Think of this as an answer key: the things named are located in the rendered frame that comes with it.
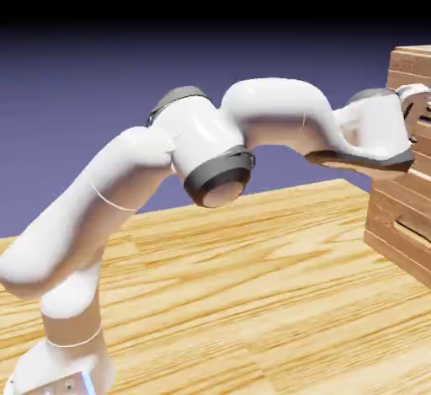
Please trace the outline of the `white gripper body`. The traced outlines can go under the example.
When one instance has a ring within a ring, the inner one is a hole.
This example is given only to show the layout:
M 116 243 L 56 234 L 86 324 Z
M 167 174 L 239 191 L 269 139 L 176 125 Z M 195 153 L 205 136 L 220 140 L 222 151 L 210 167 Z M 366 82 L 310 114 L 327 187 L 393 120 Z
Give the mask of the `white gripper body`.
M 431 88 L 421 83 L 402 85 L 396 90 L 405 122 L 417 122 L 426 112 L 427 102 L 431 99 Z

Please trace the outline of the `light wood drawer front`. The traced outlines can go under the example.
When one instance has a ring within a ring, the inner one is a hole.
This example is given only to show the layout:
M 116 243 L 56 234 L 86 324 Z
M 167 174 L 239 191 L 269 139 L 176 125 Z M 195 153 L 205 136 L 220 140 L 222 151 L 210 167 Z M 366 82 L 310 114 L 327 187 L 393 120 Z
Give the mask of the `light wood drawer front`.
M 371 196 L 386 196 L 396 222 L 431 241 L 431 115 L 422 116 L 413 143 L 415 162 L 407 174 L 394 180 L 376 180 Z
M 398 46 L 391 52 L 386 86 L 422 83 L 431 88 L 431 45 Z
M 364 241 L 431 289 L 431 241 L 399 222 L 366 222 Z

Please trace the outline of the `light wood cabinet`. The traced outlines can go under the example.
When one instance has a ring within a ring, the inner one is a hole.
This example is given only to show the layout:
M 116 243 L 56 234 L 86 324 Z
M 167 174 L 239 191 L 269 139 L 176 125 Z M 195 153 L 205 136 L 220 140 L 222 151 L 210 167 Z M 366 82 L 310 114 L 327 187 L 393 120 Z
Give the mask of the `light wood cabinet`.
M 431 100 L 413 129 L 405 176 L 372 182 L 364 241 L 431 289 Z

